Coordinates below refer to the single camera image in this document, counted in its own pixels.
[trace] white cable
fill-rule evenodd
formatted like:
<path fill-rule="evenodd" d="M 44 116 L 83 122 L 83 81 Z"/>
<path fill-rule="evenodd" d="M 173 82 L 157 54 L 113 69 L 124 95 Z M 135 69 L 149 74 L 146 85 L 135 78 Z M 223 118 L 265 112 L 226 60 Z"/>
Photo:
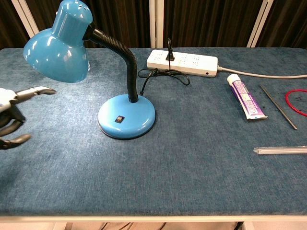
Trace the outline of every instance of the white cable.
<path fill-rule="evenodd" d="M 294 75 L 294 76 L 262 75 L 262 74 L 241 72 L 241 71 L 237 71 L 237 70 L 234 70 L 234 69 L 227 69 L 227 68 L 224 68 L 224 67 L 221 67 L 221 66 L 217 66 L 217 71 L 231 72 L 231 73 L 237 73 L 237 74 L 248 75 L 248 76 L 259 77 L 259 78 L 275 78 L 275 79 L 307 78 L 307 74 L 305 74 L 305 75 Z"/>

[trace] clear plastic tube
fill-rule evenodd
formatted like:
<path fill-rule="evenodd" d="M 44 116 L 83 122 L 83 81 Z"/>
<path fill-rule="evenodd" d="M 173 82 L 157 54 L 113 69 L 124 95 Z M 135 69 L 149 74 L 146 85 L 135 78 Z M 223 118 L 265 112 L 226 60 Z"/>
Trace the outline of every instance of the clear plastic tube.
<path fill-rule="evenodd" d="M 254 152 L 260 155 L 265 154 L 307 154 L 307 146 L 294 147 L 257 147 Z"/>

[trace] black plug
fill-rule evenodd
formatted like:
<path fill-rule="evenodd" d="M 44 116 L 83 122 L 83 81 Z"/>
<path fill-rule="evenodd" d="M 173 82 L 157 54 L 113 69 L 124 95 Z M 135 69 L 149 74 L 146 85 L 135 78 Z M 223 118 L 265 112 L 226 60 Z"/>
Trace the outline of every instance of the black plug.
<path fill-rule="evenodd" d="M 170 38 L 167 38 L 167 46 L 168 46 L 168 55 L 166 57 L 166 60 L 167 61 L 169 61 L 169 60 L 174 61 L 175 57 L 174 57 L 174 54 L 173 54 L 172 42 L 171 42 Z"/>

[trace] lamp shade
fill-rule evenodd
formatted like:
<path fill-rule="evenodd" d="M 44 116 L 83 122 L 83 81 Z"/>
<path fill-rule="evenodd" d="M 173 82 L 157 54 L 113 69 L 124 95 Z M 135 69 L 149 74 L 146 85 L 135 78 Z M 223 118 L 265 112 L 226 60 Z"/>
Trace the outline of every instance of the lamp shade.
<path fill-rule="evenodd" d="M 82 38 L 92 21 L 92 13 L 83 2 L 62 1 L 52 28 L 39 32 L 24 46 L 25 60 L 54 80 L 82 81 L 89 69 Z"/>

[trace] toothpaste tube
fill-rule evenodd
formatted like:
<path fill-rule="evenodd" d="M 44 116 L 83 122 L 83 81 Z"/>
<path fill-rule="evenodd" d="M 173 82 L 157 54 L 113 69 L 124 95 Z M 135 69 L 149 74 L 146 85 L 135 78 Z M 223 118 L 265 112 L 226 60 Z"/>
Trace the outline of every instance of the toothpaste tube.
<path fill-rule="evenodd" d="M 238 75 L 229 75 L 227 81 L 236 99 L 240 102 L 247 120 L 265 119 L 268 117 L 263 114 L 255 99 L 251 93 L 248 92 L 245 84 L 241 81 Z"/>

